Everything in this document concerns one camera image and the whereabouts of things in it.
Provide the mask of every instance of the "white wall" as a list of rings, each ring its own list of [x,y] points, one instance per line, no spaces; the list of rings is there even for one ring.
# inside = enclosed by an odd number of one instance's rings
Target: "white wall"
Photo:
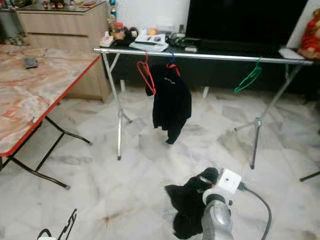
[[[300,46],[307,23],[312,19],[313,12],[318,8],[320,8],[320,0],[308,0],[298,20],[298,23],[296,24],[292,35],[287,43],[288,48],[298,48]]]
[[[186,29],[190,0],[117,0],[117,20],[127,27],[149,28],[171,23]]]

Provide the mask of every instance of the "cabinet drawer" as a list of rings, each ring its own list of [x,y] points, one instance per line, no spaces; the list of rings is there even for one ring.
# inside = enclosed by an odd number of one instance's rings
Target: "cabinet drawer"
[[[34,48],[92,52],[87,36],[29,34],[28,37]]]
[[[87,35],[83,15],[20,13],[19,17],[27,33]]]

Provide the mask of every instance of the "red table edge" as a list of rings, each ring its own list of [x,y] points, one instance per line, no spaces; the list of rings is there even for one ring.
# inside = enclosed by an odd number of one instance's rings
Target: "red table edge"
[[[39,117],[39,119],[30,127],[30,129],[19,139],[19,141],[7,152],[0,153],[0,157],[10,156],[15,152],[15,150],[26,140],[26,138],[32,133],[32,131],[42,122],[42,120],[48,115],[48,113],[61,101],[61,99],[67,95],[70,89],[79,82],[79,80],[92,68],[92,66],[99,60],[100,56],[97,56],[89,66],[77,77],[77,79],[61,94],[57,100],[54,101],[51,106]]]

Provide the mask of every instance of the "wooden cabinet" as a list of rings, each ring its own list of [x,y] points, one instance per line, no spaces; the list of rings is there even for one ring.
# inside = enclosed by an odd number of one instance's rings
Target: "wooden cabinet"
[[[107,3],[87,8],[44,9],[39,3],[17,9],[30,44],[34,48],[52,48],[92,53],[108,29]],[[102,99],[110,94],[100,59],[67,95],[74,98]]]

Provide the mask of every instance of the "black jacket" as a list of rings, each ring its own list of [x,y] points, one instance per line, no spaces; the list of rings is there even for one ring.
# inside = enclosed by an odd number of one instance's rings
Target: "black jacket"
[[[177,140],[186,120],[191,117],[191,93],[175,67],[153,65],[150,70],[156,94],[153,102],[154,128],[168,131],[168,144]],[[146,94],[153,95],[146,86]]]

